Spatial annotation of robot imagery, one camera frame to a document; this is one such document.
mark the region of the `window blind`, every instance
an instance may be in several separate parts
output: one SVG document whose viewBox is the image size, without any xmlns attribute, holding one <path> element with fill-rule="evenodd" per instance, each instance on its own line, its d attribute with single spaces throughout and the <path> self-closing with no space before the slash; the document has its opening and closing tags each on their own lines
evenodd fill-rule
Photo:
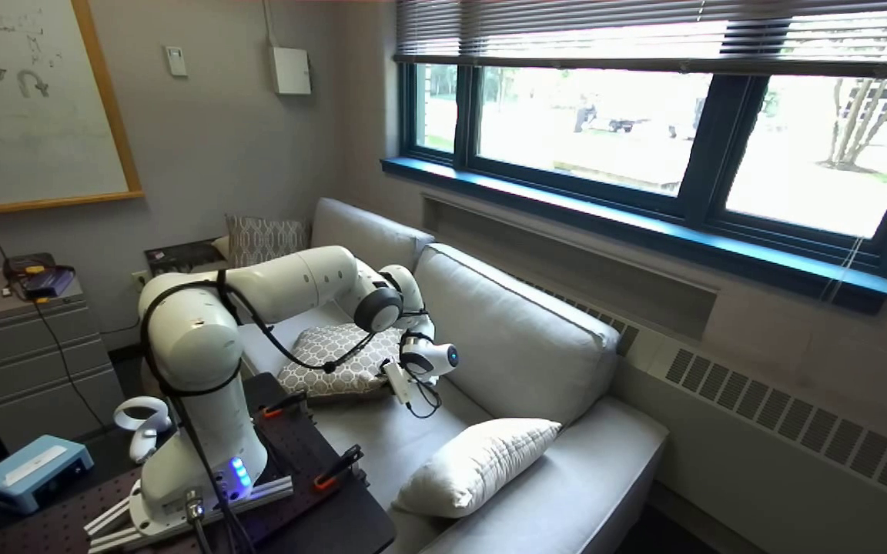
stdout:
<svg viewBox="0 0 887 554">
<path fill-rule="evenodd" d="M 887 78 L 887 0 L 402 0 L 397 55 Z"/>
</svg>

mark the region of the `whiteboard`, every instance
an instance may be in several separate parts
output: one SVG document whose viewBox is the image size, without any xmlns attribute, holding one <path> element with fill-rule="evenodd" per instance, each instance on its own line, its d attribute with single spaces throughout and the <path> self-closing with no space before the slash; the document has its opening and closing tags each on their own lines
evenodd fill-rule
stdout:
<svg viewBox="0 0 887 554">
<path fill-rule="evenodd" d="M 85 0 L 0 0 L 0 212 L 140 198 Z"/>
</svg>

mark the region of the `couch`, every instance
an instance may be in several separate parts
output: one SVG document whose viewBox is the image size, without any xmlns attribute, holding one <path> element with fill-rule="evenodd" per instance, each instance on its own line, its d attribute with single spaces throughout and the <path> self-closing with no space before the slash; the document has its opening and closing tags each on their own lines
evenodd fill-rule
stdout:
<svg viewBox="0 0 887 554">
<path fill-rule="evenodd" d="M 665 427 L 611 398 L 620 334 L 495 267 L 433 242 L 430 235 L 325 198 L 312 248 L 342 242 L 373 267 L 406 264 L 462 368 L 441 382 L 441 413 L 413 420 L 392 395 L 313 404 L 337 449 L 362 443 L 369 493 L 392 513 L 392 550 L 612 550 L 642 513 Z M 288 345 L 302 331 L 342 322 L 316 309 L 275 326 Z M 242 331 L 246 370 L 285 373 L 259 331 Z M 460 520 L 397 508 L 413 472 L 468 425 L 491 420 L 555 420 L 545 456 Z"/>
</svg>

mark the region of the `window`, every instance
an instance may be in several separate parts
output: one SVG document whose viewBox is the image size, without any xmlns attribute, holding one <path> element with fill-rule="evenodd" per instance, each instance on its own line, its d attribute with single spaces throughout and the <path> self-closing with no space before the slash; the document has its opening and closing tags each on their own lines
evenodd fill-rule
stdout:
<svg viewBox="0 0 887 554">
<path fill-rule="evenodd" d="M 887 0 L 402 0 L 397 65 L 405 158 L 887 280 Z"/>
</svg>

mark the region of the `window sill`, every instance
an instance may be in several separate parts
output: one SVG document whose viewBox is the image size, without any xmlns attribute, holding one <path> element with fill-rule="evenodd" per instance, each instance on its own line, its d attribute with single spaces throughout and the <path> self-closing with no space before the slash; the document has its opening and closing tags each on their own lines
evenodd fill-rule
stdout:
<svg viewBox="0 0 887 554">
<path fill-rule="evenodd" d="M 692 232 L 675 222 L 635 216 L 612 208 L 557 198 L 548 192 L 523 188 L 478 173 L 455 173 L 451 166 L 417 158 L 383 159 L 383 171 L 425 185 L 460 188 L 482 201 L 500 201 L 502 208 L 528 209 L 533 216 L 555 220 L 573 227 L 642 242 L 717 270 L 729 270 L 737 277 L 792 291 L 799 296 L 843 306 L 864 313 L 875 313 L 887 301 L 887 277 L 849 270 L 843 264 L 828 264 L 819 259 Z"/>
</svg>

